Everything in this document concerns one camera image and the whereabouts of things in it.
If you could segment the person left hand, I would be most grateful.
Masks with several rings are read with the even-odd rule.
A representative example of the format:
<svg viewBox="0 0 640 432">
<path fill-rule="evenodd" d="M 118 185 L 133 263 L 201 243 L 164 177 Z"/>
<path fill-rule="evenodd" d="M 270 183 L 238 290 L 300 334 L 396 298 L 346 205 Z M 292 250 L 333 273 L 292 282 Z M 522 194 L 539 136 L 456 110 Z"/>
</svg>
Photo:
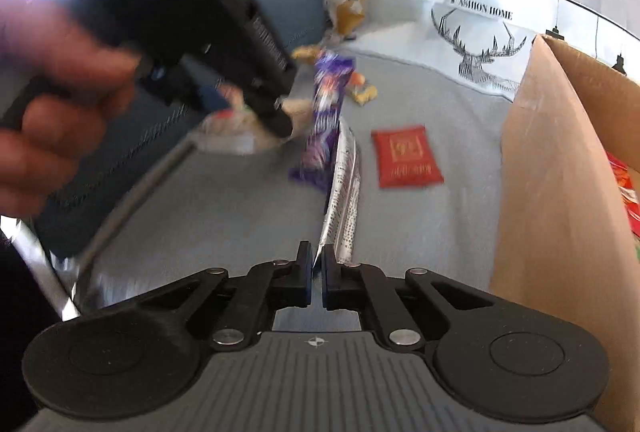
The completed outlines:
<svg viewBox="0 0 640 432">
<path fill-rule="evenodd" d="M 68 90 L 29 101 L 21 128 L 1 132 L 1 212 L 25 218 L 74 178 L 130 105 L 141 58 L 96 40 L 55 0 L 1 0 L 1 54 Z"/>
</svg>

